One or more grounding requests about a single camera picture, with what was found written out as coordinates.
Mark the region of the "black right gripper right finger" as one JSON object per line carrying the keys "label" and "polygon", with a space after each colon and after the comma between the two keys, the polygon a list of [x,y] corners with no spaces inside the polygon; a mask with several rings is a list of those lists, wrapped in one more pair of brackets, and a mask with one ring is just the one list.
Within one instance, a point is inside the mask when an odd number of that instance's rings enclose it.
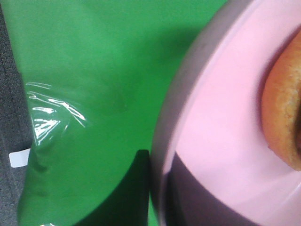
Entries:
{"label": "black right gripper right finger", "polygon": [[207,191],[175,155],[168,174],[167,226],[241,226],[242,217]]}

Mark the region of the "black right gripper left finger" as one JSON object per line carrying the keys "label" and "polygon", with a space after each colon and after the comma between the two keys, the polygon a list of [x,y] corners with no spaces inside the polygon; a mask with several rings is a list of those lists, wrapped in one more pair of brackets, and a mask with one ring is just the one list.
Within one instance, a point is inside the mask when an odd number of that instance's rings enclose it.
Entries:
{"label": "black right gripper left finger", "polygon": [[78,226],[146,226],[148,224],[151,165],[148,150],[137,151],[115,190]]}

